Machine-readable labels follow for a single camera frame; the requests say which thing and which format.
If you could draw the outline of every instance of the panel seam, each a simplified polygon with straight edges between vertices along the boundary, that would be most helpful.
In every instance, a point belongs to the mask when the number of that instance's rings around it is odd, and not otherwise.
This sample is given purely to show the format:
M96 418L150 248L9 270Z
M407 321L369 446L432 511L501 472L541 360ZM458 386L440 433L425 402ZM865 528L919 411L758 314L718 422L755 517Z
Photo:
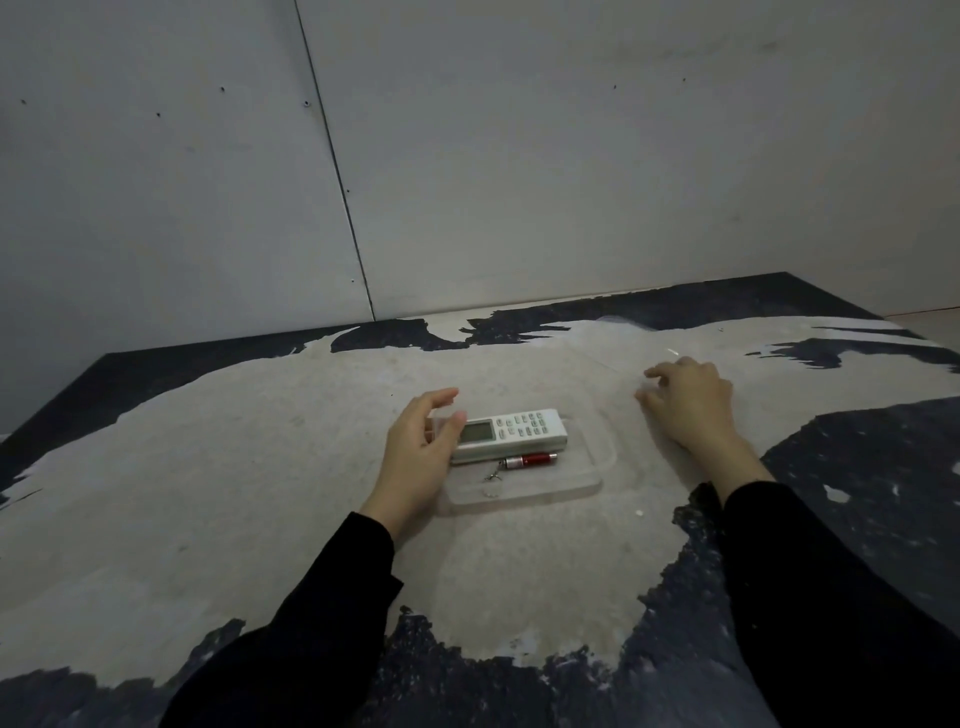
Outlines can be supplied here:
M340 199L344 201L344 210L347 213L347 224L350 227L350 237L353 239L353 250L357 253L357 263L360 265L360 277L363 279L363 287L367 292L367 305L370 307L371 318L376 321L376 311L373 309L373 298L370 295L370 284L367 281L367 271L363 266L363 257L360 255L360 246L357 245L357 232L353 227L353 216L350 214L350 205L347 202L347 193L344 190L344 179L340 175L340 164L337 162L337 152L333 148L333 137L330 135L330 124L326 120L324 98L320 94L320 82L317 79L317 69L313 66L313 56L310 54L310 43L307 41L306 31L303 29L303 18L300 15L300 3L298 0L293 0L293 2L294 9L297 11L297 22L300 24L300 36L303 38L303 48L306 50L306 61L310 64L310 74L313 76L313 88L317 93L317 103L320 106L320 116L324 120L326 144L330 150L330 157L333 159L333 170L337 175L337 184L340 185Z

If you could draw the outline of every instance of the person's right hand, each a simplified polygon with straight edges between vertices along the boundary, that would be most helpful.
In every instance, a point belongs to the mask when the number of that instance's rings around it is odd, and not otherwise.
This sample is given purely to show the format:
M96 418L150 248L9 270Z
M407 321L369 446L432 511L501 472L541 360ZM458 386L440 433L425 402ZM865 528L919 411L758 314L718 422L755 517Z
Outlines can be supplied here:
M663 430L687 448L713 483L721 503L742 485L773 476L740 437L733 424L733 385L711 363L689 356L663 362L644 374L660 380L660 390L634 395Z
M739 438L733 424L733 385L721 379L710 362L683 356L676 364L661 362L643 373L660 379L660 391L636 390L634 396L678 443L691 452L714 442Z

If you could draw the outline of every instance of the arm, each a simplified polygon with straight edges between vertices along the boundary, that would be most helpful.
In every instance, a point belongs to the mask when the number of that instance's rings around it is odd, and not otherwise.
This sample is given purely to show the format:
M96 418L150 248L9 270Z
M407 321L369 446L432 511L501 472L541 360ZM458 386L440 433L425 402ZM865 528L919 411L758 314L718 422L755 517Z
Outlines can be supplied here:
M195 672L160 725L330 725L363 702L383 648L394 539L439 492L467 417L434 442L426 417L456 389L414 398L390 428L373 492L324 546L266 627L237 638Z
M960 640L877 577L783 485L733 426L732 386L683 358L637 398L685 446L724 504L737 642L783 726L888 723L948 709Z

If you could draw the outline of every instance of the white remote control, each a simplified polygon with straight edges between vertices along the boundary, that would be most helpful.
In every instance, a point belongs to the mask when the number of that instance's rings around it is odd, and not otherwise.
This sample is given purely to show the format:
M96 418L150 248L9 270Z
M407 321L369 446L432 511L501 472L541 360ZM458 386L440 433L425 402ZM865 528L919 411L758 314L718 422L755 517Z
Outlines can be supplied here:
M462 465L564 448L566 428L560 413L555 409L535 409L467 420L450 462Z

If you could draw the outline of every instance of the person's left hand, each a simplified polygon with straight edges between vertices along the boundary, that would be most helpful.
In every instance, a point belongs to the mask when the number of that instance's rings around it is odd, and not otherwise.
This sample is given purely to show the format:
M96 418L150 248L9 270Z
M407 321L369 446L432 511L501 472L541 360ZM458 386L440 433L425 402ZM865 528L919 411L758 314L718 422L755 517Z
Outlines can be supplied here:
M449 387L414 397L387 432L380 475L358 513L381 522L394 541L444 484L467 413L454 412L431 443L426 441L427 417L436 407L452 404L459 392Z

